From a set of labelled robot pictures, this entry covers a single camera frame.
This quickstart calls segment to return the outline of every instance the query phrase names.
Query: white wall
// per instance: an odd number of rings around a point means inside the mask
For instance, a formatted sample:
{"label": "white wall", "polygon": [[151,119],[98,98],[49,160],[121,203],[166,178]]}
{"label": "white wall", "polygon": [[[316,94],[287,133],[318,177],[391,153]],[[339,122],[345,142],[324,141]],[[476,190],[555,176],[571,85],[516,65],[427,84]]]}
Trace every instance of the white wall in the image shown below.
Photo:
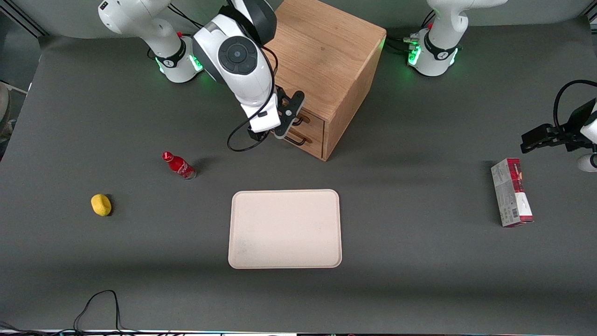
{"label": "white wall", "polygon": [[[97,6],[101,0],[13,0],[53,35],[78,38],[117,36],[101,23]],[[425,0],[323,0],[343,11],[391,28],[417,26],[429,12]],[[269,0],[277,8],[282,0]],[[591,0],[510,0],[505,5],[469,11],[471,25],[525,25],[554,23],[578,16]],[[200,23],[214,17],[224,0],[173,0],[179,9]],[[175,29],[193,33],[194,27],[165,10],[161,17]]]}

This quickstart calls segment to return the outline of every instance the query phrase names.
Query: bottle cap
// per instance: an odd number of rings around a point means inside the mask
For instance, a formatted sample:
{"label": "bottle cap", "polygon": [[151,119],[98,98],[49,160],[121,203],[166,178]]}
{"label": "bottle cap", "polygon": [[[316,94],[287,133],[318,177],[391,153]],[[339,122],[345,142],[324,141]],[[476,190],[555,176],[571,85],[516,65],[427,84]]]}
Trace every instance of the bottle cap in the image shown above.
{"label": "bottle cap", "polygon": [[174,159],[174,155],[172,155],[170,152],[164,152],[162,154],[162,158],[166,161],[172,161],[172,159]]}

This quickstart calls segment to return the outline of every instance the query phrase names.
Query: wooden drawer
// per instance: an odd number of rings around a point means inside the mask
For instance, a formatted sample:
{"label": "wooden drawer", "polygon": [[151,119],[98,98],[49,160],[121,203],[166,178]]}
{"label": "wooden drawer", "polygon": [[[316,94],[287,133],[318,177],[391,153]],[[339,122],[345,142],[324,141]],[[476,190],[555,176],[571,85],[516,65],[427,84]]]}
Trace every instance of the wooden drawer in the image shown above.
{"label": "wooden drawer", "polygon": [[371,88],[386,30],[318,0],[284,0],[276,16],[267,44],[278,55],[276,84],[304,92],[301,114],[310,118],[288,137],[306,139],[298,147],[325,161]]}
{"label": "wooden drawer", "polygon": [[296,123],[298,125],[292,126],[288,131],[287,138],[290,140],[287,141],[315,157],[322,158],[324,121],[302,109]]}

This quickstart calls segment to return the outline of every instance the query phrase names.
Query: red bottle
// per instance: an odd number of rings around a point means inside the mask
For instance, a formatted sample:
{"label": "red bottle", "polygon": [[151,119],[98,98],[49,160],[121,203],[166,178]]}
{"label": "red bottle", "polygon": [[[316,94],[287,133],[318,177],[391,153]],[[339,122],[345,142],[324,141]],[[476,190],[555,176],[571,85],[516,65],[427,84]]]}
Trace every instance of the red bottle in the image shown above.
{"label": "red bottle", "polygon": [[174,156],[170,152],[164,152],[162,158],[168,163],[173,172],[183,177],[185,180],[192,180],[197,176],[197,172],[183,158]]}

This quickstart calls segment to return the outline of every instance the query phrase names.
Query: red and white box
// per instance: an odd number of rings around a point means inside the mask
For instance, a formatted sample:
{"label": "red and white box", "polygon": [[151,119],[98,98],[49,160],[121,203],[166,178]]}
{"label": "red and white box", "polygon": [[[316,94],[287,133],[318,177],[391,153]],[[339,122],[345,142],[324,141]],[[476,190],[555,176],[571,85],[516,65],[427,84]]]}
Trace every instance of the red and white box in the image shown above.
{"label": "red and white box", "polygon": [[491,168],[500,206],[501,226],[517,227],[533,222],[533,213],[522,187],[522,170],[519,158],[507,158]]}

